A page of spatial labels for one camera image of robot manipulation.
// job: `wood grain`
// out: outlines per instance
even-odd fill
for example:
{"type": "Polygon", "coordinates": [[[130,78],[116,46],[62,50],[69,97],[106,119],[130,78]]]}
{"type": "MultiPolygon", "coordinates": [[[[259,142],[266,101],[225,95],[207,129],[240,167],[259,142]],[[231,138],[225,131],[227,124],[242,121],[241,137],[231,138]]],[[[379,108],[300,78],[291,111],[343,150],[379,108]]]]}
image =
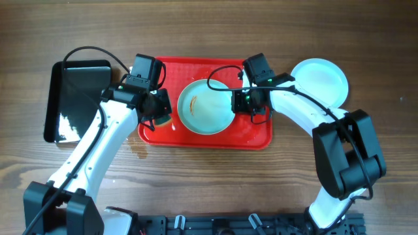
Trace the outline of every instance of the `wood grain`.
{"type": "MultiPolygon", "coordinates": [[[[127,65],[136,53],[264,52],[276,72],[311,57],[335,62],[350,83],[343,108],[372,116],[387,163],[375,198],[352,211],[365,214],[369,234],[418,234],[417,10],[416,1],[0,1],[0,234],[23,231],[24,189],[73,150],[47,144],[42,132],[52,65],[85,45],[127,65]]],[[[301,212],[319,186],[310,137],[275,115],[263,151],[161,148],[133,133],[97,205],[142,215],[301,212]]]]}

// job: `black cable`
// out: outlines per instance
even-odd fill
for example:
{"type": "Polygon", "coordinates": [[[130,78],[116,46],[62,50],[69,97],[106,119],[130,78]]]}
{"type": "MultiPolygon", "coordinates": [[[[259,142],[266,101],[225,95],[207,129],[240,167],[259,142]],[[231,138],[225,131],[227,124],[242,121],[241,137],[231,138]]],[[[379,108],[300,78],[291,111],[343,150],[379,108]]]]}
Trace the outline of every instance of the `black cable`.
{"type": "Polygon", "coordinates": [[[102,49],[102,48],[98,48],[95,46],[82,46],[79,48],[76,48],[74,50],[72,50],[71,52],[69,52],[63,59],[62,64],[61,64],[61,75],[63,78],[63,81],[66,81],[66,83],[68,85],[70,85],[74,90],[76,90],[77,92],[81,93],[83,96],[85,96],[87,98],[88,101],[90,101],[91,103],[93,103],[99,113],[100,113],[100,117],[101,117],[101,122],[99,125],[99,130],[97,131],[96,136],[94,137],[93,141],[91,142],[90,146],[87,148],[86,152],[83,154],[83,156],[80,158],[80,160],[77,162],[76,166],[73,168],[73,170],[71,170],[70,174],[67,176],[67,178],[65,179],[65,181],[61,184],[61,186],[58,188],[58,190],[48,199],[48,201],[46,201],[45,205],[39,210],[38,214],[36,214],[36,216],[33,218],[32,222],[27,226],[27,228],[25,229],[25,231],[23,232],[23,235],[28,235],[31,233],[33,227],[36,225],[36,223],[38,222],[38,220],[43,216],[43,214],[45,213],[46,210],[48,210],[52,204],[55,202],[55,200],[57,199],[57,197],[59,196],[59,194],[64,190],[64,188],[68,185],[68,183],[74,178],[74,175],[77,173],[78,169],[81,167],[81,165],[83,164],[83,162],[86,160],[87,156],[89,155],[90,151],[93,149],[94,145],[97,143],[97,141],[100,138],[100,135],[103,131],[103,129],[105,128],[105,113],[103,112],[103,109],[100,107],[99,104],[97,104],[91,97],[89,97],[87,94],[85,94],[84,92],[80,91],[72,82],[70,82],[67,78],[66,78],[66,74],[65,74],[65,62],[67,62],[68,58],[70,57],[70,55],[72,55],[73,53],[79,51],[79,50],[85,50],[85,49],[93,49],[93,50],[99,50],[101,52],[104,52],[108,55],[110,55],[112,58],[114,58],[127,72],[129,72],[129,69],[113,54],[111,54],[110,52],[102,49]]]}
{"type": "Polygon", "coordinates": [[[164,77],[163,77],[163,80],[161,81],[161,83],[160,83],[160,84],[158,84],[157,89],[160,89],[160,88],[163,86],[164,81],[165,81],[165,75],[166,75],[166,73],[167,73],[167,69],[165,68],[165,64],[164,64],[164,63],[163,63],[163,69],[164,69],[164,77]]]}
{"type": "Polygon", "coordinates": [[[341,124],[341,122],[340,122],[340,120],[331,112],[331,110],[329,109],[329,108],[326,108],[325,106],[323,106],[320,102],[318,102],[317,100],[315,100],[314,98],[312,98],[312,97],[310,97],[309,95],[307,95],[307,94],[305,94],[305,93],[302,93],[302,92],[300,92],[300,91],[298,91],[296,88],[295,88],[295,86],[290,86],[290,87],[259,87],[259,86],[257,86],[257,87],[253,87],[251,84],[250,84],[250,87],[240,87],[240,88],[227,88],[227,89],[223,89],[223,88],[215,88],[215,87],[212,87],[211,85],[210,85],[210,78],[216,73],[216,72],[218,72],[218,71],[220,71],[220,70],[222,70],[222,69],[227,69],[227,68],[236,68],[236,69],[238,69],[239,71],[241,71],[242,69],[239,67],[239,66],[237,66],[237,65],[226,65],[226,66],[222,66],[222,67],[219,67],[219,68],[217,68],[217,69],[215,69],[215,70],[213,70],[211,73],[210,73],[210,75],[209,75],[209,77],[208,77],[208,80],[207,80],[207,84],[208,84],[208,87],[210,88],[210,89],[213,89],[213,90],[215,90],[215,91],[243,91],[243,90],[254,90],[254,89],[267,89],[267,90],[269,90],[269,91],[288,91],[288,92],[291,92],[291,93],[294,93],[294,94],[296,94],[296,95],[300,95],[300,96],[302,96],[302,97],[305,97],[306,99],[308,99],[309,101],[312,101],[314,104],[316,104],[318,107],[320,107],[320,109],[322,109],[322,110],[324,110],[325,111],[325,113],[327,114],[327,115],[329,115],[333,120],[335,120],[335,123],[337,124],[337,126],[340,128],[340,130],[343,132],[343,134],[344,134],[344,136],[345,136],[345,138],[346,138],[346,140],[347,140],[347,142],[349,142],[350,144],[351,144],[351,147],[353,148],[353,151],[355,152],[355,155],[356,155],[356,157],[357,157],[357,159],[359,160],[359,164],[360,164],[360,168],[361,168],[361,170],[362,170],[362,173],[363,173],[363,175],[364,175],[364,178],[366,179],[366,186],[367,186],[367,189],[368,189],[368,192],[369,192],[369,195],[368,196],[361,196],[361,195],[358,195],[358,196],[353,196],[352,198],[350,198],[350,201],[349,201],[349,203],[347,204],[347,206],[344,208],[344,210],[341,212],[341,214],[337,217],[337,219],[336,220],[334,220],[332,223],[331,223],[331,225],[330,226],[328,226],[328,228],[326,228],[325,229],[325,233],[323,233],[323,234],[326,234],[327,232],[329,232],[330,230],[332,230],[337,224],[338,224],[338,222],[341,220],[341,218],[347,213],[347,211],[348,211],[348,209],[351,207],[351,205],[353,204],[353,203],[355,203],[355,200],[356,199],[361,199],[361,200],[371,200],[372,198],[373,198],[373,187],[372,187],[372,184],[371,184],[371,182],[370,182],[370,178],[369,178],[369,176],[368,176],[368,173],[367,173],[367,169],[366,169],[366,167],[364,166],[364,162],[363,162],[363,159],[361,158],[361,154],[360,154],[360,151],[359,151],[359,149],[358,149],[358,147],[357,147],[357,145],[355,144],[355,142],[354,142],[354,140],[353,140],[353,138],[351,137],[351,135],[348,133],[348,130],[341,124]]]}

